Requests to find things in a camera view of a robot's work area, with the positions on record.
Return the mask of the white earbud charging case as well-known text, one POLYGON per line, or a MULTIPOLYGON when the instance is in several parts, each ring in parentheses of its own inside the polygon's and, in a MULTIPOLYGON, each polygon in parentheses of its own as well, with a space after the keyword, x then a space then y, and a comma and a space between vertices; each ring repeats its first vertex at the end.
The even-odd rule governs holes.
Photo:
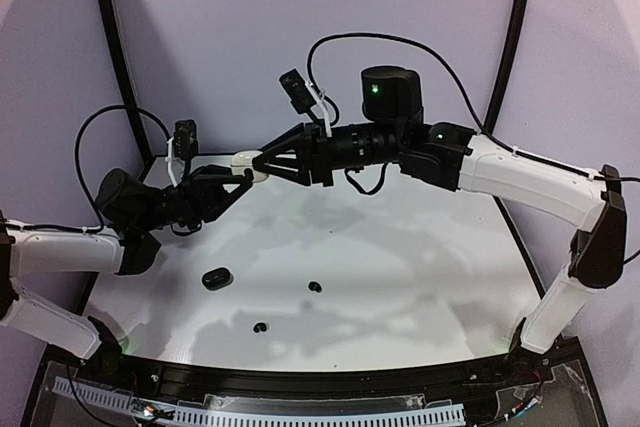
POLYGON ((267 173, 257 171, 253 166, 253 160, 260 156, 260 150, 246 150, 235 153, 230 159, 230 169, 234 176, 244 176, 247 172, 252 174, 253 183, 262 183, 269 178, 267 173))

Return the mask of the black earbud charging case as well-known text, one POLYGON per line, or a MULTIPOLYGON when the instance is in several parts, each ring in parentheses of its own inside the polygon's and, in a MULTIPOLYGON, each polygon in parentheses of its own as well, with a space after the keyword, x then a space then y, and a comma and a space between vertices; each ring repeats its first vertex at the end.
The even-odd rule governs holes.
POLYGON ((217 291, 227 287, 233 280, 233 274, 226 267, 219 267, 208 271, 201 278, 202 285, 209 291, 217 291))

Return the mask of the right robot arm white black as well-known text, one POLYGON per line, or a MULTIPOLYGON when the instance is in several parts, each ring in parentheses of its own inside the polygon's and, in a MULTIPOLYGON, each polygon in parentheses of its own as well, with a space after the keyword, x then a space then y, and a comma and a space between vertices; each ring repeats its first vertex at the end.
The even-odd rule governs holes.
POLYGON ((365 123, 300 124, 265 145, 253 168, 304 186, 329 187, 336 170, 394 163, 431 186, 520 203, 573 225, 568 260, 512 343, 539 355, 549 351, 587 300, 622 276, 627 212, 618 171, 536 157, 448 122, 428 125, 413 70, 373 66, 362 71, 361 82, 365 123))

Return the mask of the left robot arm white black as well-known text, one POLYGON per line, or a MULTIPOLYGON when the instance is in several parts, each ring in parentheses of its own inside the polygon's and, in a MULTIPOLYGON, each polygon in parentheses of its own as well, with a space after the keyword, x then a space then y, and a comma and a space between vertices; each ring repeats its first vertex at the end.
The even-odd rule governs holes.
POLYGON ((1 222, 1 324, 57 346, 85 362, 109 364, 122 354, 109 327, 74 314, 30 291, 21 278, 45 272, 133 276, 154 263, 153 231, 199 231, 217 220, 253 185, 249 167, 205 165, 177 185, 148 186, 116 168, 103 179, 95 205, 104 228, 38 227, 1 222))

